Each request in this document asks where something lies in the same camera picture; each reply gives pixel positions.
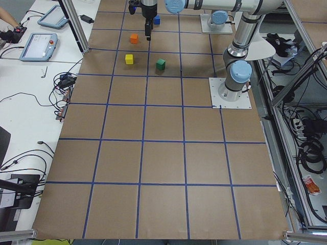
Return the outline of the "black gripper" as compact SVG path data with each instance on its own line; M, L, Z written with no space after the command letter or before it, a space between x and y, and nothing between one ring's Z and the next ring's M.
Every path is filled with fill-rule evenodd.
M153 30L153 18L157 15L157 0L141 0L142 15L146 19L145 36L146 40L151 40Z

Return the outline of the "person hand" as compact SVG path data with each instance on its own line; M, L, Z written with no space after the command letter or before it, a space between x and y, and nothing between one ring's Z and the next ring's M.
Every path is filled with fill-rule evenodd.
M13 26L14 28L19 26L19 23L12 16L4 17L3 20L8 24L10 24L11 26Z

